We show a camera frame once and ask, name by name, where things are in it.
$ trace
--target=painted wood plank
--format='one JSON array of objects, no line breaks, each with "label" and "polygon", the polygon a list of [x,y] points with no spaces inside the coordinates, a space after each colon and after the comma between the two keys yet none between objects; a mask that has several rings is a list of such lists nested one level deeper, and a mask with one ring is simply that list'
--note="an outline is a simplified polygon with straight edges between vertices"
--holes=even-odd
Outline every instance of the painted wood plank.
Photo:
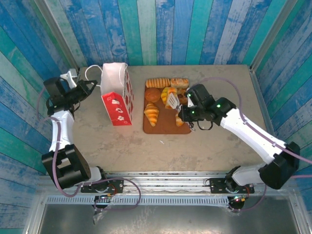
[{"label": "painted wood plank", "polygon": [[241,64],[272,0],[253,0],[231,52],[228,64]]},{"label": "painted wood plank", "polygon": [[80,0],[80,3],[101,63],[113,62],[114,58],[98,0]]},{"label": "painted wood plank", "polygon": [[298,51],[290,59],[288,64],[282,70],[276,80],[270,84],[267,93],[263,94],[264,101],[267,105],[276,97],[283,86],[293,77],[298,71],[301,65],[309,58],[312,54],[312,33],[308,36],[305,42],[301,45]]},{"label": "painted wood plank", "polygon": [[14,206],[31,207],[36,190],[0,178],[0,203]]},{"label": "painted wood plank", "polygon": [[213,0],[194,0],[185,60],[187,65],[199,65],[212,4]]},{"label": "painted wood plank", "polygon": [[272,42],[272,44],[268,48],[265,56],[263,57],[262,61],[260,62],[259,66],[258,66],[258,68],[256,70],[257,77],[259,77],[259,74],[262,71],[264,65],[266,64],[266,62],[268,61],[268,59],[272,55],[272,53],[273,53],[275,47],[277,46],[277,44],[280,42],[280,40],[282,39],[282,37],[286,33],[287,29],[289,28],[289,26],[292,23],[293,19],[296,17],[298,11],[300,10],[300,8],[301,8],[301,6],[302,6],[302,4],[304,2],[305,2],[305,0],[298,0],[297,3],[295,4],[295,6],[292,8],[292,10],[289,13],[287,19],[285,20],[285,22],[283,23],[282,27],[278,31],[276,37],[274,38],[274,41]]},{"label": "painted wood plank", "polygon": [[[312,166],[309,166],[305,169],[302,169],[298,172],[296,172],[296,175],[312,175]],[[298,178],[296,179],[297,181],[297,185],[299,187],[299,190],[301,191],[301,194],[304,196],[306,196],[306,192],[304,190],[308,190],[310,188],[312,188],[312,178]]]},{"label": "painted wood plank", "polygon": [[22,234],[23,229],[18,229],[18,228],[5,228],[5,229],[0,229],[0,234]]},{"label": "painted wood plank", "polygon": [[[32,107],[37,107],[38,93],[2,53],[0,53],[0,76],[32,105]],[[40,100],[39,113],[43,116],[47,116],[43,98]]]},{"label": "painted wood plank", "polygon": [[283,54],[285,48],[290,44],[306,18],[309,16],[312,10],[312,2],[305,1],[298,11],[296,17],[293,19],[292,23],[288,27],[287,31],[281,38],[280,42],[276,45],[274,51],[272,52],[270,58],[265,63],[261,73],[258,76],[259,84],[263,82],[269,75],[269,72],[273,69],[274,65],[278,59]]},{"label": "painted wood plank", "polygon": [[[270,87],[276,81],[278,76],[281,75],[285,67],[289,64],[291,68],[295,66],[295,69],[298,69],[301,64],[309,57],[309,53],[311,52],[312,47],[312,35],[310,36],[311,33],[312,14],[302,24],[289,45],[283,49],[284,52],[282,53],[281,57],[277,60],[273,69],[269,72],[268,77],[270,77],[270,79],[263,80],[259,83],[266,104],[268,104],[270,101],[266,98],[266,94],[270,91]],[[295,63],[295,59],[300,59],[298,64]]]},{"label": "painted wood plank", "polygon": [[44,30],[40,20],[38,19],[35,11],[33,10],[32,6],[30,5],[29,0],[20,0],[16,1],[14,5],[17,4],[20,11],[25,15],[25,17],[30,22],[30,25],[33,27],[34,31],[38,35],[39,39],[44,44],[45,48],[49,52],[50,56],[52,57],[55,64],[58,66],[59,70],[62,73],[67,73],[69,66],[67,66],[60,56],[59,52],[57,51],[56,47],[50,40],[47,32]]},{"label": "painted wood plank", "polygon": [[[0,52],[15,66],[19,73],[39,93],[43,88],[43,80],[27,61],[21,51],[16,47],[4,30],[0,27]],[[43,97],[48,99],[49,94],[44,92]]]},{"label": "painted wood plank", "polygon": [[214,63],[231,5],[232,0],[214,0],[199,64]]},{"label": "painted wood plank", "polygon": [[29,0],[29,3],[31,5],[31,7],[33,8],[34,12],[36,13],[40,23],[42,24],[45,32],[48,34],[48,37],[50,38],[51,42],[54,44],[56,50],[58,51],[59,55],[62,57],[63,61],[65,62],[65,65],[67,67],[70,67],[70,64],[67,60],[67,57],[65,56],[65,54],[63,53],[63,50],[61,49],[57,39],[55,38],[55,36],[53,35],[48,23],[46,22],[45,18],[43,17],[41,11],[39,10],[37,4],[35,3],[34,0]]},{"label": "painted wood plank", "polygon": [[194,0],[175,0],[171,65],[184,65]]},{"label": "painted wood plank", "polygon": [[60,3],[62,4],[69,23],[72,26],[88,66],[92,64],[101,65],[101,60],[94,45],[87,21],[83,15],[80,1],[60,0]]},{"label": "painted wood plank", "polygon": [[43,175],[43,173],[3,154],[0,154],[0,168],[0,178],[34,189],[37,187],[39,177]]},{"label": "painted wood plank", "polygon": [[303,148],[312,143],[312,121],[307,123],[305,126],[300,128],[297,132],[292,134],[289,138],[286,139],[287,143],[296,142]]},{"label": "painted wood plank", "polygon": [[276,112],[271,119],[274,130],[278,129],[290,116],[312,98],[312,78]]},{"label": "painted wood plank", "polygon": [[29,208],[0,204],[0,228],[24,228]]},{"label": "painted wood plank", "polygon": [[34,148],[22,142],[20,139],[0,128],[0,153],[30,166],[37,171],[45,173],[46,170],[41,162],[42,154]]},{"label": "painted wood plank", "polygon": [[137,0],[118,0],[129,65],[143,65]]},{"label": "painted wood plank", "polygon": [[137,0],[143,65],[157,65],[155,2]]},{"label": "painted wood plank", "polygon": [[285,140],[312,120],[312,99],[276,130],[276,136]]},{"label": "painted wood plank", "polygon": [[214,64],[227,64],[252,0],[233,0]]},{"label": "painted wood plank", "polygon": [[262,42],[271,29],[274,21],[276,20],[280,10],[284,6],[286,0],[272,0],[267,13],[265,14],[259,29],[253,38],[253,41],[244,57],[243,64],[250,65],[257,54]]},{"label": "painted wood plank", "polygon": [[304,62],[299,70],[268,105],[268,112],[271,117],[274,115],[275,109],[279,110],[282,105],[312,76],[311,67],[312,55]]},{"label": "painted wood plank", "polygon": [[49,152],[51,142],[0,102],[0,127],[42,154]]},{"label": "painted wood plank", "polygon": [[41,61],[33,47],[29,44],[24,34],[18,28],[18,26],[14,23],[9,13],[5,10],[5,8],[0,4],[0,26],[6,32],[6,34],[11,38],[14,44],[18,47],[18,49],[23,53],[25,58],[29,61],[29,63],[34,67],[37,73],[43,79],[48,79],[52,77],[51,71],[48,67]]},{"label": "painted wood plank", "polygon": [[46,49],[43,42],[38,37],[29,20],[25,17],[23,12],[16,5],[16,2],[11,0],[2,0],[1,4],[6,8],[6,10],[10,14],[16,25],[23,32],[27,41],[36,51],[39,58],[48,67],[51,74],[53,74],[53,76],[58,76],[61,73],[59,67],[52,59],[51,55],[49,54],[49,51]]},{"label": "painted wood plank", "polygon": [[59,0],[45,0],[45,2],[47,3],[47,6],[52,13],[54,20],[58,23],[58,26],[64,36],[64,39],[67,42],[70,51],[72,52],[78,67],[87,66],[86,59],[84,58],[73,29],[70,26],[70,23]]},{"label": "painted wood plank", "polygon": [[157,65],[170,65],[175,0],[156,0]]},{"label": "painted wood plank", "polygon": [[[300,155],[305,157],[305,158],[307,158],[307,159],[309,159],[309,160],[312,160],[312,144],[310,143],[309,145],[307,145],[307,146],[303,147],[302,149],[300,149]],[[307,168],[310,165],[311,164],[309,164],[307,162],[300,161],[299,170]]]},{"label": "painted wood plank", "polygon": [[0,102],[35,128],[49,141],[52,140],[52,124],[49,124],[48,121],[44,123],[38,122],[36,110],[5,82],[2,77],[0,77]]},{"label": "painted wood plank", "polygon": [[99,0],[115,62],[129,63],[118,0]]}]

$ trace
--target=table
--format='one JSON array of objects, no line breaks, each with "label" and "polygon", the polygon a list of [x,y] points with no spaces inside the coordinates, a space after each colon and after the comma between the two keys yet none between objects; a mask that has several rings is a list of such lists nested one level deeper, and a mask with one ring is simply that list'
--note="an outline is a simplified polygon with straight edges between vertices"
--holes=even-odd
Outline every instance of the table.
[{"label": "table", "polygon": [[[85,79],[81,69],[81,78]],[[148,78],[188,78],[194,84],[205,77],[233,81],[243,98],[243,112],[265,129],[246,65],[129,66],[135,99],[132,126],[112,126],[97,87],[75,112],[74,143],[90,166],[105,171],[228,171],[237,165],[262,162],[253,149],[231,132],[214,126],[188,135],[147,135],[143,132],[144,85]],[[100,81],[100,70],[89,69],[88,79]],[[204,83],[215,99],[226,97],[238,105],[234,88],[222,81]],[[202,122],[209,127],[209,122]]]}]

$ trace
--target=croissant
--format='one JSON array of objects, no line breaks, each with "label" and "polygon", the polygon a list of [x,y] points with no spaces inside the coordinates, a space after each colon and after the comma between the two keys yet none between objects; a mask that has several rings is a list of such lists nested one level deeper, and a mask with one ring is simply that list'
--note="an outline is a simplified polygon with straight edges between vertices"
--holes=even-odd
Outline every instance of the croissant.
[{"label": "croissant", "polygon": [[181,127],[184,124],[184,122],[179,118],[178,112],[175,115],[175,124],[178,127]]},{"label": "croissant", "polygon": [[[169,87],[168,88],[168,92],[167,92],[167,97],[169,96],[170,93],[173,93],[174,96],[177,98],[177,89],[176,88],[173,88],[173,87]],[[172,109],[171,106],[166,102],[166,106],[165,106],[166,109]]]},{"label": "croissant", "polygon": [[155,106],[154,103],[149,102],[144,110],[144,113],[150,122],[150,124],[155,127],[157,123],[157,118],[159,114],[159,109]]},{"label": "croissant", "polygon": [[168,78],[153,78],[145,82],[147,88],[164,88],[170,86]]},{"label": "croissant", "polygon": [[163,102],[165,105],[166,105],[166,103],[167,103],[168,89],[169,89],[169,87],[165,87],[165,88],[162,90],[161,95],[160,95],[161,100],[162,100],[162,102]]}]

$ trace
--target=metal base plate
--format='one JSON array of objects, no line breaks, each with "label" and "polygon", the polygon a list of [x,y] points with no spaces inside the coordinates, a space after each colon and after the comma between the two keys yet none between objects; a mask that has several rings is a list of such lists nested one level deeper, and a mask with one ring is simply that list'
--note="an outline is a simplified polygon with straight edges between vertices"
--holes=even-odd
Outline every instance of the metal base plate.
[{"label": "metal base plate", "polygon": [[209,179],[210,192],[212,194],[253,194],[254,186],[238,186],[235,192],[231,192],[227,189],[225,184],[225,178],[210,178]]},{"label": "metal base plate", "polygon": [[111,180],[109,183],[94,184],[81,188],[82,193],[120,194],[123,192],[123,180]]}]

